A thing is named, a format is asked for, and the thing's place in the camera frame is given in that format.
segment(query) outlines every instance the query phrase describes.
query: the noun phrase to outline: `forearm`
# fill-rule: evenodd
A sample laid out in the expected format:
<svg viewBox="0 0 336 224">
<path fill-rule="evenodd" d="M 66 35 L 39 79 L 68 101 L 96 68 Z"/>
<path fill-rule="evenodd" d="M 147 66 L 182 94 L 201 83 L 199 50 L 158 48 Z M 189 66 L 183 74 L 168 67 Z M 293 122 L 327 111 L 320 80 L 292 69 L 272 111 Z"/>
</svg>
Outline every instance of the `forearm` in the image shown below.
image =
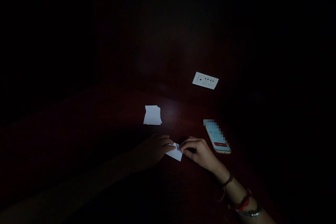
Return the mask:
<svg viewBox="0 0 336 224">
<path fill-rule="evenodd" d="M 131 154 L 125 153 L 71 180 L 0 212 L 0 223 L 62 223 L 101 191 L 129 176 Z"/>
<path fill-rule="evenodd" d="M 220 163 L 217 169 L 213 171 L 213 174 L 217 177 L 218 181 L 221 184 L 226 183 L 230 178 L 229 170 L 222 163 Z M 233 205 L 240 204 L 246 196 L 246 189 L 235 178 L 233 178 L 233 180 L 225 187 L 225 189 L 226 189 L 225 195 L 228 197 L 229 201 Z M 249 204 L 244 208 L 244 211 L 248 212 L 251 210 L 257 210 L 257 208 L 258 204 L 256 200 L 253 197 L 251 197 Z M 274 220 L 267 214 L 267 212 L 264 209 L 256 217 L 248 217 L 243 215 L 239 215 L 239 217 L 241 221 L 246 224 L 275 223 Z"/>
</svg>

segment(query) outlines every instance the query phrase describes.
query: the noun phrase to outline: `wall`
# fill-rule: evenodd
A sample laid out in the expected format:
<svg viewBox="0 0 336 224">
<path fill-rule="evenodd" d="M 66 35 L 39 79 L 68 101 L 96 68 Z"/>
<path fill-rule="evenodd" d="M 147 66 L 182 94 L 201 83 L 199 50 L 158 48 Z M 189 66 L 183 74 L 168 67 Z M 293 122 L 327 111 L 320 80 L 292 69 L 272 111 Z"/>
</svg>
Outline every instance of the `wall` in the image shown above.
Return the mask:
<svg viewBox="0 0 336 224">
<path fill-rule="evenodd" d="M 92 86 L 90 0 L 3 0 L 0 127 Z"/>
<path fill-rule="evenodd" d="M 235 0 L 92 1 L 103 81 L 207 106 L 231 95 L 252 45 Z M 216 89 L 192 85 L 196 71 Z"/>
</svg>

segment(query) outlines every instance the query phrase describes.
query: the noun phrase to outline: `power outlet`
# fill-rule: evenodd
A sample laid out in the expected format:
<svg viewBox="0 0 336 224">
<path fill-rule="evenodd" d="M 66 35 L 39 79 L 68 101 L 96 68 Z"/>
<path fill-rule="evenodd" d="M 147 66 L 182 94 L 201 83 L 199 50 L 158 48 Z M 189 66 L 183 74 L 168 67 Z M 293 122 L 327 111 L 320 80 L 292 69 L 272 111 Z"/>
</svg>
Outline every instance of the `power outlet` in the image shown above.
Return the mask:
<svg viewBox="0 0 336 224">
<path fill-rule="evenodd" d="M 196 72 L 192 83 L 198 86 L 215 89 L 218 83 L 218 79 L 209 75 L 205 75 L 203 73 Z"/>
</svg>

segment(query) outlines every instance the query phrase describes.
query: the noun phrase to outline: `red bracelet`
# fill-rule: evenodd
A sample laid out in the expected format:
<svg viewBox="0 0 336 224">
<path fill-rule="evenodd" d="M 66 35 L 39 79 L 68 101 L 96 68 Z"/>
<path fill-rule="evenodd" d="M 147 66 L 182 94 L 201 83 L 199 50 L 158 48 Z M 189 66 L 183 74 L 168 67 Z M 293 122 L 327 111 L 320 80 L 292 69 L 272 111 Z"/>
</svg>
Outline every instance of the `red bracelet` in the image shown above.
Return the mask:
<svg viewBox="0 0 336 224">
<path fill-rule="evenodd" d="M 250 202 L 250 198 L 252 196 L 252 192 L 250 191 L 250 189 L 246 189 L 246 192 L 247 194 L 240 204 L 236 205 L 235 207 L 228 205 L 228 208 L 238 213 L 242 212 L 243 209 L 248 206 Z"/>
<path fill-rule="evenodd" d="M 230 178 L 229 178 L 229 180 L 225 184 L 223 184 L 223 188 L 222 188 L 222 190 L 223 190 L 223 196 L 221 197 L 221 199 L 218 202 L 223 202 L 223 199 L 224 199 L 224 196 L 225 196 L 225 192 L 226 192 L 225 187 L 232 181 L 232 179 L 233 179 L 233 175 L 230 172 Z"/>
</svg>

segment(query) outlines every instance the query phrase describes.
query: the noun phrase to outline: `bracelet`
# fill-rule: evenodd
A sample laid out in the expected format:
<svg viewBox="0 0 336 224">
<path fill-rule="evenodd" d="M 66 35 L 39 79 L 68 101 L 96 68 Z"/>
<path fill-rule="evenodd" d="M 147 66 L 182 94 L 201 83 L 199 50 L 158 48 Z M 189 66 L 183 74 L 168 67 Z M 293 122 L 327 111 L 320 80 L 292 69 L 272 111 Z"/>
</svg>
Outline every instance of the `bracelet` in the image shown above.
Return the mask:
<svg viewBox="0 0 336 224">
<path fill-rule="evenodd" d="M 230 205 L 228 205 L 228 208 L 232 209 L 233 211 L 235 211 L 235 212 L 237 212 L 241 215 L 245 215 L 245 216 L 249 216 L 249 217 L 256 217 L 261 213 L 261 211 L 263 209 L 257 200 L 256 200 L 257 205 L 258 205 L 257 210 L 255 210 L 255 211 L 251 210 L 251 211 L 248 211 L 248 212 L 243 212 L 243 209 L 248 206 L 248 204 L 250 202 L 250 198 L 252 196 L 252 192 L 250 191 L 250 189 L 246 189 L 246 192 L 247 192 L 247 194 L 246 194 L 245 198 L 243 199 L 243 201 L 239 205 L 237 205 L 236 207 L 231 207 Z"/>
<path fill-rule="evenodd" d="M 224 199 L 224 196 L 225 196 L 225 192 L 226 192 L 225 187 L 226 187 L 232 180 L 233 180 L 233 175 L 232 175 L 232 173 L 230 172 L 230 178 L 229 178 L 229 180 L 228 180 L 226 183 L 223 184 L 223 188 L 222 188 L 222 190 L 223 190 L 223 196 L 221 197 L 221 199 L 220 199 L 218 202 L 223 202 L 223 199 Z"/>
</svg>

